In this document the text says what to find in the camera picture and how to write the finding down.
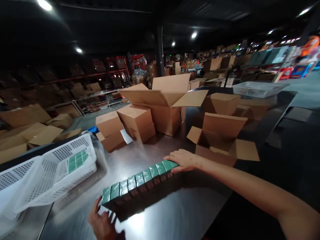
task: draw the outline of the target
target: row of green boxes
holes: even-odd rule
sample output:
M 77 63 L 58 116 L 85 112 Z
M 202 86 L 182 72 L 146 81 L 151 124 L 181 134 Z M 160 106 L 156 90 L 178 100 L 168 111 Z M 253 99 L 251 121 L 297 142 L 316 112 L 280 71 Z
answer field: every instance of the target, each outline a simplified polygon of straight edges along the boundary
M 121 206 L 126 201 L 140 196 L 153 189 L 154 185 L 166 181 L 172 177 L 171 169 L 178 166 L 177 163 L 163 160 L 151 167 L 139 172 L 128 179 L 113 184 L 103 190 L 101 205 L 111 209 L 113 205 Z

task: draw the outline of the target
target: white plastic basket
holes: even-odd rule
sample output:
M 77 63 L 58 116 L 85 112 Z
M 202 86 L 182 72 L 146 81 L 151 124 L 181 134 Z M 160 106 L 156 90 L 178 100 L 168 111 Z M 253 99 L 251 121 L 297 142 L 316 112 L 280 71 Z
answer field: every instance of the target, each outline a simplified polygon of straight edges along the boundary
M 32 171 L 34 162 L 40 159 L 41 157 L 37 156 L 0 172 L 0 239 L 8 235 L 17 224 L 19 214 L 12 212 L 14 202 L 11 198 Z
M 81 153 L 87 159 L 74 171 L 68 171 L 69 158 Z M 20 186 L 15 197 L 14 213 L 33 206 L 53 203 L 97 171 L 96 154 L 90 134 L 84 134 L 41 156 L 33 167 L 32 175 Z
M 233 93 L 257 98 L 266 98 L 281 92 L 289 84 L 244 82 L 233 85 Z

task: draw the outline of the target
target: stainless steel table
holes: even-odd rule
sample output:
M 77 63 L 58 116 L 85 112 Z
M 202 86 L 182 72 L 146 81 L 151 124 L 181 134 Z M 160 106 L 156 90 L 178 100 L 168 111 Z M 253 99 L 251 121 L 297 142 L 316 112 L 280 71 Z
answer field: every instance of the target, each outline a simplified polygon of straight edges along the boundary
M 210 88 L 209 94 L 213 91 L 228 90 Z M 248 130 L 241 131 L 239 136 L 242 139 L 255 141 L 259 150 L 294 95 L 295 93 L 291 92 L 281 92 L 275 96 L 277 105 L 254 127 L 255 130 L 252 131 L 249 127 Z M 186 121 L 174 137 L 157 133 L 146 144 L 134 141 L 111 154 L 103 149 L 96 138 L 93 138 L 97 154 L 97 172 L 70 191 L 68 196 L 56 201 L 51 211 L 51 206 L 29 209 L 27 213 L 30 213 L 33 219 L 34 212 L 37 212 L 41 220 L 45 219 L 44 216 L 47 216 L 48 212 L 50 214 L 46 223 L 38 221 L 38 224 L 32 225 L 33 234 L 22 233 L 23 230 L 30 229 L 34 220 L 29 218 L 28 221 L 23 221 L 15 232 L 19 233 L 17 236 L 24 236 L 24 239 L 37 239 L 35 229 L 40 233 L 45 223 L 40 239 L 96 239 L 87 216 L 102 190 L 159 162 L 171 151 L 184 148 L 194 152 L 195 145 L 186 138 L 186 135 L 191 128 L 192 118 L 199 111 L 197 108 L 187 108 Z M 237 164 L 239 162 L 245 166 L 252 164 L 249 161 L 238 161 Z M 201 239 L 232 191 L 203 173 L 191 174 L 200 174 L 203 177 L 203 184 L 200 181 L 197 187 L 181 188 L 125 221 L 120 222 L 116 219 L 115 228 L 118 233 L 121 233 L 120 236 L 125 239 Z

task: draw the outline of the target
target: hand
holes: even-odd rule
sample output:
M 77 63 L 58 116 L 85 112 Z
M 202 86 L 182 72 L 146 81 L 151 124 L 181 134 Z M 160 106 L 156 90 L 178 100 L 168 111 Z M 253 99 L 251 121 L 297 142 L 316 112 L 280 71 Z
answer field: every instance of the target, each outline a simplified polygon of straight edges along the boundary
M 98 214 L 101 199 L 102 196 L 100 196 L 92 206 L 88 221 L 93 228 L 97 240 L 115 240 L 117 238 L 117 232 L 109 220 L 109 212 L 103 212 L 101 216 Z
M 179 164 L 179 166 L 173 168 L 171 173 L 178 173 L 182 171 L 192 171 L 199 168 L 207 159 L 188 152 L 184 149 L 179 149 L 170 153 L 170 156 L 165 156 L 163 159 L 170 160 Z

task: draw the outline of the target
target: stacked boxes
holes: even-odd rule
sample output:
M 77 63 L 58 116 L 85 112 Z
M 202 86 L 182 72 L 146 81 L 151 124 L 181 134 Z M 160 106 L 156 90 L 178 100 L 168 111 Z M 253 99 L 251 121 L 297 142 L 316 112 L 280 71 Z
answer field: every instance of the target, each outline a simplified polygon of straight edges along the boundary
M 157 63 L 148 64 L 147 72 L 149 73 L 151 80 L 158 77 Z
M 99 129 L 97 133 L 97 138 L 107 150 L 107 152 L 112 151 L 119 144 L 124 142 L 121 130 L 123 125 L 117 114 L 113 111 L 96 118 L 96 126 Z
M 71 64 L 69 67 L 72 77 L 84 75 L 83 70 L 78 64 Z
M 166 181 L 167 177 L 170 178 L 172 176 L 171 169 L 176 166 L 178 164 L 163 160 L 120 183 L 105 188 L 101 205 L 113 210 L 114 207 L 122 206 L 132 198 L 140 199 L 141 194 L 154 189 L 155 185 L 160 183 L 160 178 L 162 181 Z
M 24 104 L 29 105 L 40 102 L 36 89 L 23 90 L 19 93 L 18 97 L 13 96 L 12 98 L 17 101 L 20 97 L 24 99 L 24 103 L 21 104 L 19 107 L 23 106 Z M 10 99 L 8 99 L 8 96 L 4 95 L 4 100 L 8 105 L 10 105 Z
M 185 118 L 183 107 L 200 107 L 208 93 L 208 90 L 188 92 L 189 79 L 190 74 L 158 77 L 153 79 L 152 90 L 138 84 L 119 92 L 133 106 L 151 110 L 157 132 L 173 136 Z
M 231 68 L 235 61 L 235 56 L 229 56 L 224 58 L 214 58 L 209 61 L 204 62 L 203 70 L 205 72 L 214 71 L 219 69 L 228 69 Z
M 181 73 L 180 62 L 175 62 L 174 73 L 175 73 L 175 75 L 179 75 Z
M 58 80 L 52 69 L 48 65 L 36 66 L 35 70 L 46 82 Z
M 194 60 L 187 60 L 186 64 L 187 64 L 187 66 L 186 66 L 187 69 L 193 69 L 194 68 Z
M 56 94 L 60 97 L 62 102 L 70 102 L 72 100 L 71 93 L 67 88 L 56 91 Z
M 128 105 L 117 110 L 127 133 L 145 143 L 156 134 L 149 108 Z
M 121 88 L 122 87 L 122 81 L 120 77 L 114 77 L 112 78 L 113 84 L 116 88 Z
M 43 108 L 51 107 L 58 103 L 58 96 L 56 94 L 57 85 L 48 84 L 48 85 L 36 85 L 35 86 L 35 97 L 37 98 L 37 102 Z

